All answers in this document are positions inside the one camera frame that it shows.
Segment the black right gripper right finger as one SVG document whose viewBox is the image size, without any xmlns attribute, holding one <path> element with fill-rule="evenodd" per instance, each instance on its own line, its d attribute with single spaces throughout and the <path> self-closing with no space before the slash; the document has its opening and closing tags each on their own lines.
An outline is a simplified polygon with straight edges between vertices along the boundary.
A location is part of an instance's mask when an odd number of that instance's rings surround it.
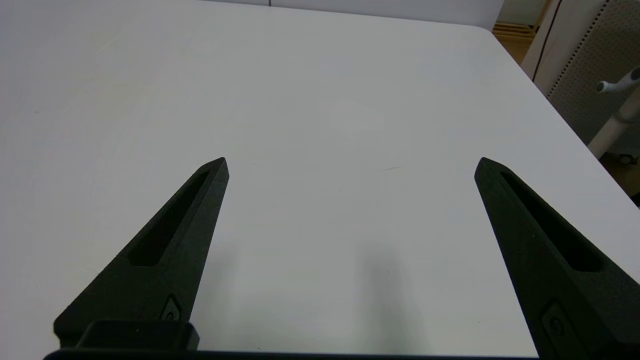
<svg viewBox="0 0 640 360">
<path fill-rule="evenodd" d="M 638 358 L 639 283 L 500 162 L 474 180 L 540 358 Z"/>
</svg>

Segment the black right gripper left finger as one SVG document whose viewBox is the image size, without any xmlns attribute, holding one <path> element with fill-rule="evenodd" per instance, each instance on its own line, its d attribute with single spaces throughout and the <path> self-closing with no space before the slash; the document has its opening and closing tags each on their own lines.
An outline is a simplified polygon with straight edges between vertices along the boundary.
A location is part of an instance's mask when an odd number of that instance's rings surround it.
<svg viewBox="0 0 640 360">
<path fill-rule="evenodd" d="M 96 321 L 188 322 L 228 181 L 223 157 L 199 167 L 55 319 L 60 346 Z"/>
</svg>

